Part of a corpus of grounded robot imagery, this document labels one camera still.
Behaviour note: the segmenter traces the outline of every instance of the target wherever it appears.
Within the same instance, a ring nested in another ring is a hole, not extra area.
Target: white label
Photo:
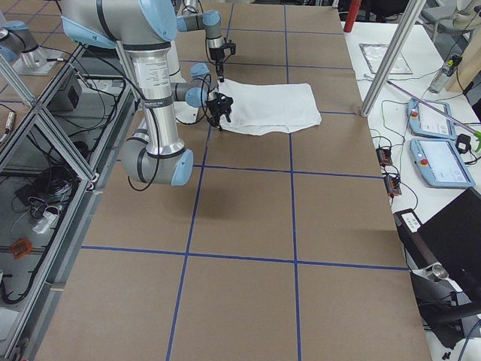
[[[431,103],[430,105],[439,111],[446,111],[442,104]],[[424,104],[419,105],[419,119],[421,120],[421,129],[425,132],[449,135],[448,120],[441,114],[426,107]]]
[[[420,141],[436,181],[466,183],[458,158],[445,141]]]
[[[167,62],[145,64],[135,62],[138,86],[142,89],[155,89],[169,86]]]
[[[416,217],[414,217],[414,214],[404,213],[401,216],[403,217],[404,222],[406,222],[407,226],[409,227],[412,233],[418,232],[418,229],[421,225],[419,224]]]

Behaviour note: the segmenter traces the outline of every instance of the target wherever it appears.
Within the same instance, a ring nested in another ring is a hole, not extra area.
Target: device screen
[[[443,104],[430,103],[430,105],[446,113],[446,108]],[[426,107],[424,104],[419,104],[418,109],[422,130],[425,132],[449,135],[449,121],[445,117]]]
[[[446,141],[420,141],[436,181],[466,183],[467,178],[458,158]]]

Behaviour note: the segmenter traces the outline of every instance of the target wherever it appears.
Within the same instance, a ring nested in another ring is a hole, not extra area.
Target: light blue joint cap
[[[202,22],[205,26],[214,26],[220,23],[220,12],[217,10],[209,10],[202,14]]]
[[[6,23],[2,24],[2,28],[7,29],[7,30],[28,30],[29,27],[20,20],[12,20],[12,21],[7,21]]]
[[[190,179],[193,166],[194,153],[190,149],[186,149],[177,163],[171,185],[174,187],[185,186]]]
[[[186,32],[187,31],[186,20],[183,18],[182,15],[179,15],[177,17],[177,30],[179,30],[180,32]]]
[[[7,47],[0,47],[0,54],[7,60],[7,62],[13,62],[17,60],[18,56]]]
[[[177,37],[177,18],[171,0],[138,0],[142,13],[156,34],[165,41]]]
[[[207,92],[201,88],[190,88],[186,92],[186,103],[194,108],[200,108],[207,101]]]
[[[98,34],[91,29],[76,23],[67,17],[62,16],[63,31],[73,41],[93,45],[95,47],[103,47],[104,49],[115,49],[115,41]]]
[[[209,68],[203,62],[198,62],[190,68],[191,77],[204,77],[210,73]]]

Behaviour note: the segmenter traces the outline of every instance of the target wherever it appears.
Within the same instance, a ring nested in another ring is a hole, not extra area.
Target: blue and white device
[[[474,187],[474,179],[449,139],[413,139],[411,156],[422,178],[434,188]]]
[[[443,102],[429,102],[430,105],[452,116],[449,104]],[[420,104],[415,99],[409,101],[407,118],[411,132],[414,135],[428,138],[456,139],[454,123],[432,109]]]

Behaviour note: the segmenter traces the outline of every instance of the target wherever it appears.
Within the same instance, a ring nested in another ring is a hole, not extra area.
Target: blue cable
[[[466,347],[467,347],[467,343],[469,342],[469,339],[477,326],[481,326],[481,319],[479,319],[478,322],[474,324],[474,326],[471,328],[471,330],[467,334],[466,341],[464,341],[463,348],[461,349],[461,353],[459,354],[459,357],[458,357],[458,361],[461,361],[461,359],[463,358],[464,351],[466,350]]]

